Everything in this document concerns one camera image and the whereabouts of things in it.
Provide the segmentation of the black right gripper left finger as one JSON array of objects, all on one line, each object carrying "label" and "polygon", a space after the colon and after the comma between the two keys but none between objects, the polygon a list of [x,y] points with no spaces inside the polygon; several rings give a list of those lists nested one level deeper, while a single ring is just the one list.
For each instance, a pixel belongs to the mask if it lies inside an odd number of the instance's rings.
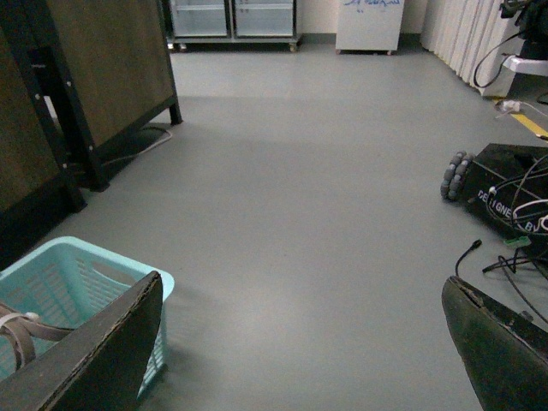
[{"label": "black right gripper left finger", "polygon": [[152,271],[1,383],[3,410],[135,410],[158,334],[163,284]]}]

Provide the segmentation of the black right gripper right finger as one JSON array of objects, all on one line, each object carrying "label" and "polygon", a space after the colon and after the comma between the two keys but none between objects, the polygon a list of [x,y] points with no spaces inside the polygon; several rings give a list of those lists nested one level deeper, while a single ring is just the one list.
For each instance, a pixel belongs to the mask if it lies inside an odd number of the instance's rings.
[{"label": "black right gripper right finger", "polygon": [[446,323],[484,410],[547,409],[547,331],[463,279],[444,283]]}]

